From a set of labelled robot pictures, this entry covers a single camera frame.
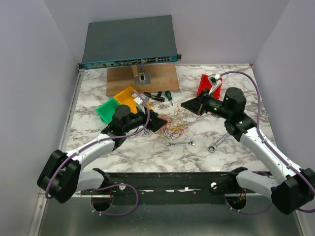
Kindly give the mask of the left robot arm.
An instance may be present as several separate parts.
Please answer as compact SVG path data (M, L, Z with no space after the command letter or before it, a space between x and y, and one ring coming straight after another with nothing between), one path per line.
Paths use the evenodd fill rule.
M51 153L39 178L37 186L45 191L47 198L59 203L68 201L75 192L93 189L104 194L109 189L106 174L92 170L85 174L82 170L104 154L120 147L131 136L147 128L156 132L167 124L149 108L132 113L129 106L120 105L115 109L112 121L92 141L71 151L56 150Z

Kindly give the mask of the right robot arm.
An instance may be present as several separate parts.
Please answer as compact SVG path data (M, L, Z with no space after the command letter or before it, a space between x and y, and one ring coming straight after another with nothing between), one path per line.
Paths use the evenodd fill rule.
M258 124L245 113L246 102L242 90L232 87L225 92L223 101L205 90L181 106L198 116L211 113L223 118L228 134L253 152L273 176L238 168L226 181L229 191L252 190L269 198L283 214L290 214L314 199L315 173L311 168L302 169L268 142Z

